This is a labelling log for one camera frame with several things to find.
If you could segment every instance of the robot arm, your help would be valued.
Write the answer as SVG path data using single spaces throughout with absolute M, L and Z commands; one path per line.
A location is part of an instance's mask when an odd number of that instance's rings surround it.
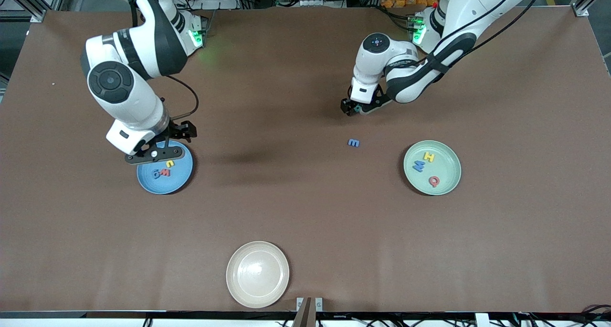
M 413 44 L 407 44 L 406 52 L 401 55 L 395 55 L 391 47 L 373 53 L 362 44 L 357 55 L 358 65 L 354 67 L 353 90 L 350 99 L 342 101 L 342 110 L 346 114 L 366 114 L 391 99 L 399 103 L 414 101 L 475 46 L 476 40 L 490 24 L 520 1 L 522 0 L 449 0 L 443 39 L 421 64 L 414 56 L 416 48 Z M 388 40 L 390 44 L 395 42 L 386 35 L 374 35 Z M 371 36 L 365 38 L 364 43 L 368 42 Z M 379 65 L 380 59 L 386 60 L 384 68 Z M 386 95 L 374 100 L 373 95 L 366 95 L 365 92 L 354 89 L 356 85 L 371 87 L 372 80 L 364 81 L 363 77 L 381 77 L 382 72 L 388 86 Z
M 115 118 L 106 138 L 130 159 L 142 157 L 142 147 L 160 134 L 187 140 L 196 136 L 189 122 L 185 133 L 184 127 L 170 121 L 161 99 L 146 83 L 180 72 L 187 60 L 185 44 L 158 0 L 135 1 L 146 22 L 90 38 L 81 57 L 90 93 Z
M 184 42 L 187 56 L 201 48 L 206 36 L 208 18 L 196 16 L 188 11 L 179 11 L 172 0 L 158 0 L 158 2 L 167 19 L 174 25 Z

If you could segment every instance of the brown table surface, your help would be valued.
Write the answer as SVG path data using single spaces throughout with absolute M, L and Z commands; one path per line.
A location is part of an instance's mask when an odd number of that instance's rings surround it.
M 79 66 L 87 38 L 129 21 L 50 12 L 31 27 L 0 105 L 2 310 L 246 310 L 225 268 L 253 240 L 291 266 L 268 310 L 298 296 L 327 310 L 611 301 L 611 80 L 568 7 L 529 11 L 414 103 L 351 118 L 339 101 L 361 40 L 405 38 L 384 14 L 218 12 L 177 75 L 201 97 L 197 171 L 169 196 L 144 191 L 105 141 L 112 118 Z M 170 113 L 192 107 L 173 81 L 151 85 Z M 403 177 L 406 148 L 426 139 L 460 157 L 447 196 Z

